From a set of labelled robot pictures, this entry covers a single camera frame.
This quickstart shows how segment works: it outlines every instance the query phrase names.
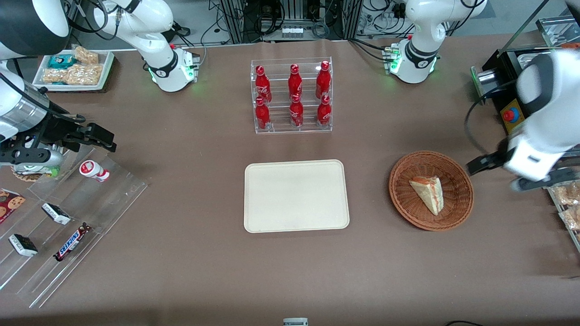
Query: red emergency stop button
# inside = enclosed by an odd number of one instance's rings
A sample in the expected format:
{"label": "red emergency stop button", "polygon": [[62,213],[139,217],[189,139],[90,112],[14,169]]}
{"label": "red emergency stop button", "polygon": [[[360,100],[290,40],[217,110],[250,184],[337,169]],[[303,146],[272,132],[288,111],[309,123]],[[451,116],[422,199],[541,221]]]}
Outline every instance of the red emergency stop button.
{"label": "red emergency stop button", "polygon": [[510,122],[511,124],[516,122],[520,118],[520,113],[516,108],[512,107],[503,113],[503,120]]}

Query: bread slice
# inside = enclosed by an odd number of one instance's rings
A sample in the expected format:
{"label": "bread slice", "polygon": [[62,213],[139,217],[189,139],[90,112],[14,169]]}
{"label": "bread slice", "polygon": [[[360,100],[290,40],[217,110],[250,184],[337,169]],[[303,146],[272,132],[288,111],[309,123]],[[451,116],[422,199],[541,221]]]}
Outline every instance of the bread slice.
{"label": "bread slice", "polygon": [[421,200],[434,215],[443,210],[443,189],[439,178],[414,177],[409,181],[411,187],[417,192]]}

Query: wicker basket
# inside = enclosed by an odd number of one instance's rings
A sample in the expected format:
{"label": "wicker basket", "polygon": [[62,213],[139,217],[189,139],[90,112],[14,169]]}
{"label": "wicker basket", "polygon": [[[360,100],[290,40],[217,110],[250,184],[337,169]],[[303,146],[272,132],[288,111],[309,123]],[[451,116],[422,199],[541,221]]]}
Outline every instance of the wicker basket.
{"label": "wicker basket", "polygon": [[[439,177],[443,210],[435,216],[409,184],[416,176]],[[467,173],[450,157],[434,151],[417,151],[395,164],[389,177],[393,204],[413,225],[429,231],[446,231],[463,223],[473,209],[473,186]]]}

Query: tabletop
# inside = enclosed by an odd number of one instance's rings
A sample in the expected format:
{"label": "tabletop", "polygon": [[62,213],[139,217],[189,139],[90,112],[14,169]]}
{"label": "tabletop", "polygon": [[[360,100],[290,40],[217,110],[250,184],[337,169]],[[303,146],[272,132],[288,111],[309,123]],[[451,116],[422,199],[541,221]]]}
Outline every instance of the tabletop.
{"label": "tabletop", "polygon": [[[543,190],[514,193],[510,173],[472,177],[467,221],[419,230],[395,210],[387,178],[402,156],[433,150],[465,164],[476,99],[470,70],[509,35],[448,38],[428,79],[409,85],[346,41],[209,48],[196,84],[165,93],[137,52],[117,52],[104,94],[50,94],[115,133],[110,157],[150,186],[40,309],[0,292],[2,325],[572,325],[578,254]],[[377,44],[387,45],[388,40]],[[256,135],[252,59],[332,56],[332,133]],[[492,149],[493,106],[472,115]],[[350,225],[251,234],[244,170],[258,162],[337,159]],[[2,187],[29,184],[0,170]]]}

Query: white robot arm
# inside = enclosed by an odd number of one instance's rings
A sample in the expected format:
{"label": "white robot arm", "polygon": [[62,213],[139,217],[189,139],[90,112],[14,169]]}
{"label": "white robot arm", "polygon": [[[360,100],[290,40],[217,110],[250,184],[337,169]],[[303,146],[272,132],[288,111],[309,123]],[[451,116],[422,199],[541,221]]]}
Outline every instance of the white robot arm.
{"label": "white robot arm", "polygon": [[522,177],[512,183],[517,191],[576,179],[568,168],[553,168],[580,143],[580,52],[538,55],[516,86],[520,104],[533,113],[500,142],[498,151],[470,162],[470,174],[502,166]]}
{"label": "white robot arm", "polygon": [[443,22],[479,15],[487,0],[407,0],[405,15],[415,24],[410,40],[392,44],[390,73],[402,81],[417,84],[433,71],[437,52],[445,39]]}
{"label": "white robot arm", "polygon": [[6,68],[6,59],[53,55],[68,42],[60,0],[0,1],[0,165],[56,166],[61,149],[90,144],[115,151],[114,135],[51,102]]}
{"label": "white robot arm", "polygon": [[[173,13],[165,1],[108,0],[104,5],[108,22],[103,31],[139,51],[159,88],[176,92],[196,80],[199,58],[183,49],[172,49],[161,35],[173,24]],[[94,15],[96,23],[102,26],[103,11],[95,8]]]}

